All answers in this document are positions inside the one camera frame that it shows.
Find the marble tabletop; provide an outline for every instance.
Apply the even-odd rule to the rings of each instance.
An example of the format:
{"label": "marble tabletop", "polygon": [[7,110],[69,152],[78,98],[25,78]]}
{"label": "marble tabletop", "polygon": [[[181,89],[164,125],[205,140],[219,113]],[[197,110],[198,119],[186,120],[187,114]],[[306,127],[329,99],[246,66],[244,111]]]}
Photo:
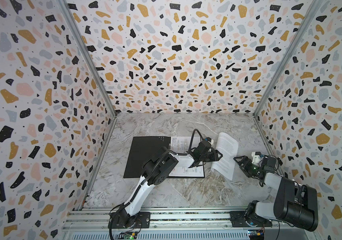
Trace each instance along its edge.
{"label": "marble tabletop", "polygon": [[[116,206],[132,194],[139,179],[124,179],[123,174],[133,137],[191,136],[194,128],[214,140],[220,132],[226,132],[239,142],[238,156],[251,157],[252,151],[267,153],[250,114],[120,113],[84,208]],[[269,189],[247,178],[237,164],[232,180],[216,170],[212,172],[211,163],[204,166],[204,172],[205,178],[165,180],[152,190],[143,207],[240,207],[269,196]]]}

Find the side wall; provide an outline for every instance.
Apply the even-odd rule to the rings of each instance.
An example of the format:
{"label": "side wall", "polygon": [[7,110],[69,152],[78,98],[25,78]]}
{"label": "side wall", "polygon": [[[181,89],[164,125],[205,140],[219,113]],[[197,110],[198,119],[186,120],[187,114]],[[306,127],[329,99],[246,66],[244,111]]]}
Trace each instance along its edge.
{"label": "side wall", "polygon": [[0,239],[59,239],[110,119],[55,1],[0,0]]}
{"label": "side wall", "polygon": [[323,239],[342,239],[342,2],[324,2],[257,119],[285,175],[318,191]]}
{"label": "side wall", "polygon": [[117,112],[249,113],[310,0],[68,0]]}

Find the white paper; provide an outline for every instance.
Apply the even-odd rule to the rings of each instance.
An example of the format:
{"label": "white paper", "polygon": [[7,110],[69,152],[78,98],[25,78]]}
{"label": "white paper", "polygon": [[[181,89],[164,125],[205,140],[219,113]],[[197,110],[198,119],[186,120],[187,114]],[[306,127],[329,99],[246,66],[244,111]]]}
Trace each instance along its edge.
{"label": "white paper", "polygon": [[[190,146],[191,137],[171,137],[170,149],[174,152],[184,153]],[[192,147],[197,147],[200,137],[194,136]],[[200,167],[175,167],[169,174],[170,177],[204,177],[203,166]]]}
{"label": "white paper", "polygon": [[235,169],[235,160],[239,143],[225,132],[220,132],[216,142],[216,149],[223,154],[222,158],[213,162],[211,169],[217,170],[223,176],[232,180]]}

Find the terrazzo wall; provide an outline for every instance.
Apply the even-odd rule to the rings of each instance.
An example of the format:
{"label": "terrazzo wall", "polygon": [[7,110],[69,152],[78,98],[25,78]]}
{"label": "terrazzo wall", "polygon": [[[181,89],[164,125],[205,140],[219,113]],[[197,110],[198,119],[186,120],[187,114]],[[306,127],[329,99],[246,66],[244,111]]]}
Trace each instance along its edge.
{"label": "terrazzo wall", "polygon": [[68,0],[117,112],[253,112],[312,1]]}
{"label": "terrazzo wall", "polygon": [[317,190],[322,238],[342,239],[342,1],[324,1],[257,119],[286,177]]}
{"label": "terrazzo wall", "polygon": [[0,0],[0,239],[59,239],[110,121],[56,2]]}

